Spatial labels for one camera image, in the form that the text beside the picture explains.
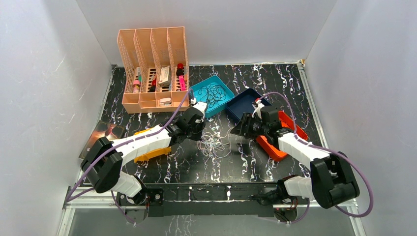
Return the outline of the yellow plastic parts bin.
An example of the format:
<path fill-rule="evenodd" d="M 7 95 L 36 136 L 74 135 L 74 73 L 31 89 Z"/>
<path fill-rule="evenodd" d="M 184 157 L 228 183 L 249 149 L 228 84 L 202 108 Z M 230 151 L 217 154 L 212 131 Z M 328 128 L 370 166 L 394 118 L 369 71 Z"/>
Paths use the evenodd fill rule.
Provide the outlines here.
<path fill-rule="evenodd" d="M 162 155 L 168 155 L 172 151 L 171 147 L 165 147 L 160 149 L 155 149 L 153 151 L 147 152 L 143 155 L 140 155 L 136 157 L 133 162 L 135 164 L 138 164 L 139 162 L 148 162 L 150 159 L 162 156 Z"/>

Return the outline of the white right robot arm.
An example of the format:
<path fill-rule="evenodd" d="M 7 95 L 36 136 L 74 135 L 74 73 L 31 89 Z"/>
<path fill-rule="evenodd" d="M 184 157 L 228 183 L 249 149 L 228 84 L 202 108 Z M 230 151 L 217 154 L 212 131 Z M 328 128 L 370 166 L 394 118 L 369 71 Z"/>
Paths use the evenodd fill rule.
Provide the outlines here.
<path fill-rule="evenodd" d="M 288 204 L 296 197 L 304 197 L 330 208 L 358 197 L 360 190 L 350 164 L 338 154 L 313 148 L 304 144 L 302 138 L 296 138 L 294 127 L 283 124 L 291 121 L 289 117 L 283 118 L 284 114 L 273 106 L 244 113 L 231 133 L 245 138 L 265 137 L 270 145 L 307 167 L 310 176 L 285 177 L 277 182 L 275 190 L 251 198 L 269 205 L 277 201 Z"/>

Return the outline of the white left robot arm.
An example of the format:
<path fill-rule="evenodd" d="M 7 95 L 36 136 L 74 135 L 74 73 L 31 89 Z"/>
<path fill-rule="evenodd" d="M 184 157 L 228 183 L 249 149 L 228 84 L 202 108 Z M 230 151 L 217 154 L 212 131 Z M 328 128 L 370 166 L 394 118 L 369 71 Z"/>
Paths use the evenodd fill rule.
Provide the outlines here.
<path fill-rule="evenodd" d="M 198 102 L 164 125 L 157 125 L 138 135 L 113 141 L 106 137 L 97 139 L 81 164 L 84 177 L 96 193 L 116 191 L 136 205 L 144 203 L 147 187 L 138 177 L 123 172 L 122 167 L 136 157 L 180 144 L 186 139 L 200 140 L 206 109 L 206 103 Z"/>

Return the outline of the dark blue plastic tray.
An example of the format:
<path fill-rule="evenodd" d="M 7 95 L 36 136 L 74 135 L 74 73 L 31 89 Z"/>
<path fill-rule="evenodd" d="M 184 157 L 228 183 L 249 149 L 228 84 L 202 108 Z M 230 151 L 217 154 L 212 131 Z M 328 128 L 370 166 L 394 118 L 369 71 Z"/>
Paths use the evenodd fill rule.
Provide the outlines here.
<path fill-rule="evenodd" d="M 260 98 L 261 95 L 252 88 L 239 93 L 226 104 L 228 118 L 234 123 L 238 123 L 244 113 L 253 113 L 252 103 Z"/>

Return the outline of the teal plastic tray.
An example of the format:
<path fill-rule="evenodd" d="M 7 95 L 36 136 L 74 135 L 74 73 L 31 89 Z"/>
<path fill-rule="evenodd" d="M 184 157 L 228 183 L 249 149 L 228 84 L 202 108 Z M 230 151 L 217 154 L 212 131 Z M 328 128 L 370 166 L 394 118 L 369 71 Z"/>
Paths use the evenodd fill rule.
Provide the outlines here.
<path fill-rule="evenodd" d="M 191 86 L 191 89 L 197 102 L 207 103 L 206 118 L 225 110 L 226 104 L 235 97 L 228 86 L 215 75 Z"/>

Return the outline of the orange plastic tray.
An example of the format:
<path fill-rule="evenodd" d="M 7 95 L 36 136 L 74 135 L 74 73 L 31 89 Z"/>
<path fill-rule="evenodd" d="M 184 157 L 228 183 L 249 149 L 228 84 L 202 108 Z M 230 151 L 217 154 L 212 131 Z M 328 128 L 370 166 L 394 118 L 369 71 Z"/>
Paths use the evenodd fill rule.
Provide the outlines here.
<path fill-rule="evenodd" d="M 281 137 L 279 137 L 274 144 L 270 143 L 266 136 L 258 136 L 255 140 L 261 146 L 261 148 L 268 154 L 268 156 L 275 162 L 280 162 L 285 159 L 289 154 L 287 151 L 292 153 L 291 147 L 288 144 L 288 135 L 293 133 L 294 128 L 296 128 L 297 135 L 308 141 L 307 133 L 301 129 L 298 125 L 294 125 L 293 119 L 287 115 L 284 111 L 278 112 L 279 120 L 283 128 L 288 128 L 290 131 L 289 133 L 285 133 Z"/>

